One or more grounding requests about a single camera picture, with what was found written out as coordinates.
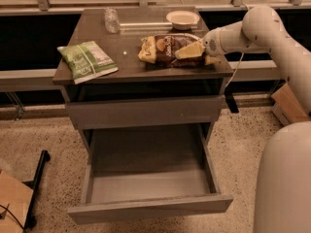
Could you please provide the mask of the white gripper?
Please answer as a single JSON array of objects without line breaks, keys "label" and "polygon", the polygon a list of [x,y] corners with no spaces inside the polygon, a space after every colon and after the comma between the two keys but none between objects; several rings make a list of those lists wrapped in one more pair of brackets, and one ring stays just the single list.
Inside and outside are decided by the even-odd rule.
[{"label": "white gripper", "polygon": [[205,55],[205,64],[216,64],[220,63],[220,59],[216,56],[224,55],[225,50],[222,46],[221,41],[221,28],[213,29],[205,34],[201,39],[201,42],[197,41],[191,43],[185,47],[182,47],[179,50],[175,51],[175,56],[177,59],[187,59],[195,58],[202,55],[206,51]]}]

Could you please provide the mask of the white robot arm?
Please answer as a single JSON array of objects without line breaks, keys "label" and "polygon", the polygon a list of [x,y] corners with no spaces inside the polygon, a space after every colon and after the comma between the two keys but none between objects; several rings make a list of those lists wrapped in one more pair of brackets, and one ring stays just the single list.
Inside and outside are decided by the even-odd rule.
[{"label": "white robot arm", "polygon": [[[311,53],[285,28],[277,12],[259,5],[243,19],[207,32],[176,51],[179,59],[266,52],[284,86],[306,114],[311,111]],[[278,130],[261,154],[254,233],[311,233],[311,120]]]}]

